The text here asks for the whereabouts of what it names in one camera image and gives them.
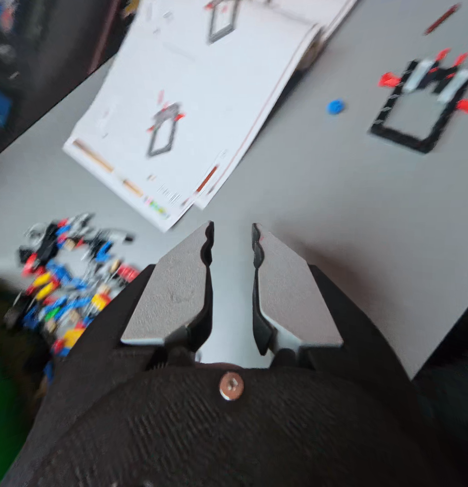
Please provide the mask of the dark brown lego axle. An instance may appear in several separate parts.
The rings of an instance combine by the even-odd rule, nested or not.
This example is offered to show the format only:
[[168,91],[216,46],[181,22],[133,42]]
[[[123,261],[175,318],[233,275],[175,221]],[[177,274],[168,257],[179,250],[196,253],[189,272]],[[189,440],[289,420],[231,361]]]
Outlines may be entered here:
[[439,16],[432,24],[430,24],[423,32],[424,36],[430,35],[434,32],[442,23],[444,23],[449,17],[461,8],[461,3],[456,3],[449,7],[441,16]]

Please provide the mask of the lego instruction booklet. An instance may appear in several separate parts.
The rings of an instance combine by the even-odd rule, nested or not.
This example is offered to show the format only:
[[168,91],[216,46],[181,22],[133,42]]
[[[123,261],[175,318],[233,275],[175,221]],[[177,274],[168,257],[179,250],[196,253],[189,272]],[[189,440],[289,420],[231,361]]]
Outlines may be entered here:
[[356,1],[139,1],[63,151],[162,232],[205,208]]

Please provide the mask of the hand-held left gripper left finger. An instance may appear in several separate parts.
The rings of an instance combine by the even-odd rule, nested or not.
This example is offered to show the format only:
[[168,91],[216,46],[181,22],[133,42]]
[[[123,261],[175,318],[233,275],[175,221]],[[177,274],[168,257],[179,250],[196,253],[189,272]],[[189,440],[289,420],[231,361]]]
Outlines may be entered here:
[[155,265],[121,336],[133,346],[197,352],[212,331],[210,265],[214,223],[207,221]]

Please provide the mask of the black lego frame assembly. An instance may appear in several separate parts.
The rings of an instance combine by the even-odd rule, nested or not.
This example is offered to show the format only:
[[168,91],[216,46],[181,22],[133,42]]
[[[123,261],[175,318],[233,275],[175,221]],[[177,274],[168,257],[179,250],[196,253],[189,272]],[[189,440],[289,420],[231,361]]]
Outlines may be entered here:
[[[385,104],[373,121],[369,132],[386,141],[395,143],[421,154],[430,153],[437,145],[451,118],[457,112],[468,114],[468,69],[465,62],[458,68],[443,65],[450,49],[441,50],[434,58],[412,60],[402,72],[384,73],[378,87],[392,89]],[[432,89],[440,112],[428,135],[417,137],[388,125],[392,111],[404,96]]]

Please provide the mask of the pile of loose lego pieces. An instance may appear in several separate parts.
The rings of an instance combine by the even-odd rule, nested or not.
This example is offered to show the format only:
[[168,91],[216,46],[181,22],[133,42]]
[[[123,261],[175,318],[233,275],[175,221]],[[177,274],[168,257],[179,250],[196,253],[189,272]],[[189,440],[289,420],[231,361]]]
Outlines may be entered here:
[[28,360],[52,382],[55,359],[69,355],[97,315],[140,271],[116,257],[115,245],[130,245],[135,235],[115,228],[94,228],[85,212],[50,223],[36,223],[19,246],[22,276],[31,277],[4,316],[8,331],[26,330],[39,340]]

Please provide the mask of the green plastic bin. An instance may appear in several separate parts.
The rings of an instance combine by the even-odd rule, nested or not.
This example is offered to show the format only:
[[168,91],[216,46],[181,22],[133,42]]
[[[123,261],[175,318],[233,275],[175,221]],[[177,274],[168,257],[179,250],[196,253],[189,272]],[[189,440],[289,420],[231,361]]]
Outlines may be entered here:
[[16,342],[4,325],[10,290],[0,281],[0,481],[20,453],[29,432],[24,393],[15,370]]

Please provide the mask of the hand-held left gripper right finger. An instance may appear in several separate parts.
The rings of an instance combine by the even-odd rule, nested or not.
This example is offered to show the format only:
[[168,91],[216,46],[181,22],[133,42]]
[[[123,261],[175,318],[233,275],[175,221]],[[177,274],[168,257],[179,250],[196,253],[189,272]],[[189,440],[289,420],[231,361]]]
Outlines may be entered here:
[[254,253],[253,336],[260,355],[335,348],[344,340],[304,258],[259,223]]

